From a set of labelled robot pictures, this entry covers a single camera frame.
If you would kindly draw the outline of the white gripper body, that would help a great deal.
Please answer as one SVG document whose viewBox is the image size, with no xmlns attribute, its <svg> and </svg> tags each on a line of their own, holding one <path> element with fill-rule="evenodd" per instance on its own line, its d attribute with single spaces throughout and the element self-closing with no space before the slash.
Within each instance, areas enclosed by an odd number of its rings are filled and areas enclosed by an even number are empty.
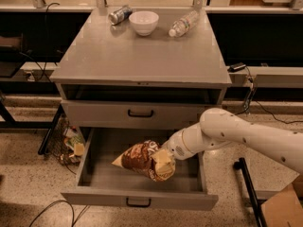
<svg viewBox="0 0 303 227">
<path fill-rule="evenodd" d="M 183 132 L 174 133 L 163 145 L 169 153 L 177 160 L 185 160 L 189 157 L 189 151 L 183 141 Z"/>
</svg>

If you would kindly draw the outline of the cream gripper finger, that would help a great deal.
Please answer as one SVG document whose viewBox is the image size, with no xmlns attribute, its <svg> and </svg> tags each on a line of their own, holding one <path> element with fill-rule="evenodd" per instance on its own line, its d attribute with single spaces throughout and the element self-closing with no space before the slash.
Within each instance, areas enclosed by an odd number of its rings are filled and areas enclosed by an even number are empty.
<svg viewBox="0 0 303 227">
<path fill-rule="evenodd" d="M 155 173 L 159 177 L 171 177 L 175 172 L 175 160 L 167 149 L 160 149 L 152 156 Z"/>
</svg>

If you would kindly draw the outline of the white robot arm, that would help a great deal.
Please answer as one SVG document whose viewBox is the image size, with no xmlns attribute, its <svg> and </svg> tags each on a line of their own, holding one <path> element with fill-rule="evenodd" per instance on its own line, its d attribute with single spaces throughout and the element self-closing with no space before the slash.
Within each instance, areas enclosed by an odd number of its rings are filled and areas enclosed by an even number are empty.
<svg viewBox="0 0 303 227">
<path fill-rule="evenodd" d="M 250 123 L 220 108 L 205 110 L 198 123 L 174 133 L 163 145 L 174 161 L 240 143 L 303 173 L 303 133 Z"/>
</svg>

